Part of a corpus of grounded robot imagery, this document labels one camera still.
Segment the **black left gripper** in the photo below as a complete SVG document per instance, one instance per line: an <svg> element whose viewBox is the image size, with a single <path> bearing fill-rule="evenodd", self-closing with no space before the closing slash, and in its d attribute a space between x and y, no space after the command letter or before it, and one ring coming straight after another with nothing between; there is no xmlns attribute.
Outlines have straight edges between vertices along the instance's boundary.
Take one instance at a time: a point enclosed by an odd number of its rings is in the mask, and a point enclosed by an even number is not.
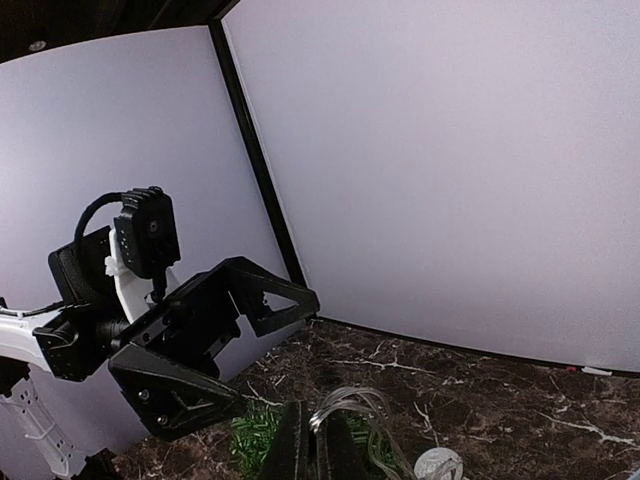
<svg viewBox="0 0 640 480"><path fill-rule="evenodd" d="M57 378L81 382L106 365L146 430L164 441L245 413L215 362L239 336L240 314L261 338L320 310L313 290L239 256L195 274L131 323L104 272L107 238L101 228L80 249L49 254L64 306L34 336Z"/></svg>

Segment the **clear string light garland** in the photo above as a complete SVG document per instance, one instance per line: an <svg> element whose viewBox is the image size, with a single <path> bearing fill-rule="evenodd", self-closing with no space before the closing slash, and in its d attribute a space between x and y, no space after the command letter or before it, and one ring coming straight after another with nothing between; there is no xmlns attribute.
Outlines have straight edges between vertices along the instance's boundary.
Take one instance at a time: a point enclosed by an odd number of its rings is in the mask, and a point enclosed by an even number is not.
<svg viewBox="0 0 640 480"><path fill-rule="evenodd" d="M371 387L345 386L327 394L311 414L310 432L319 434L332 415L343 412L367 424L368 459L386 479L465 479L462 458L445 447L428 449L411 463L391 432L389 402Z"/></svg>

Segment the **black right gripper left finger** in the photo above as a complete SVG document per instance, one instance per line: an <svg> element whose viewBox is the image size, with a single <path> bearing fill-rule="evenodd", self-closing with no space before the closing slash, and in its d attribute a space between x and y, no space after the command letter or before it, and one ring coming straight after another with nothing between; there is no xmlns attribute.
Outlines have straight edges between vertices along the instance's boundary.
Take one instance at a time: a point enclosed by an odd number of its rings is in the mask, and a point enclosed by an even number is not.
<svg viewBox="0 0 640 480"><path fill-rule="evenodd" d="M277 433L258 474L259 480L308 478L310 411L306 401L285 405Z"/></svg>

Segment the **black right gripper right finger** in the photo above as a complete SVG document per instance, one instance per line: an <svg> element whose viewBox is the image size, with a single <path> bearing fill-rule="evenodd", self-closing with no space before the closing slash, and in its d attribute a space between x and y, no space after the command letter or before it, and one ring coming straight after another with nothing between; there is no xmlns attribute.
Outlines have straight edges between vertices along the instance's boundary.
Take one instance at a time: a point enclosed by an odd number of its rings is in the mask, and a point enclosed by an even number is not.
<svg viewBox="0 0 640 480"><path fill-rule="evenodd" d="M338 411L320 424L316 433L316 478L366 480L369 478L346 418Z"/></svg>

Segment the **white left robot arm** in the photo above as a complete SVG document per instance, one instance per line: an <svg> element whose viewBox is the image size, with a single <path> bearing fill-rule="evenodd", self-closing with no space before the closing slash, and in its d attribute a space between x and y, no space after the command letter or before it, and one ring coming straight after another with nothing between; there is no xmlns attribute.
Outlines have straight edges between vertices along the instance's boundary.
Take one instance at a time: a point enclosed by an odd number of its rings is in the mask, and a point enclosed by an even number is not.
<svg viewBox="0 0 640 480"><path fill-rule="evenodd" d="M81 382L106 367L146 430L173 441L245 411L215 362L240 336L240 317L261 337L319 309L312 290L245 257L179 282L161 257L153 274L139 271L136 247L115 229L107 235L107 296L1 312L2 405L60 479L94 477L107 457L74 444L40 398L33 368Z"/></svg>

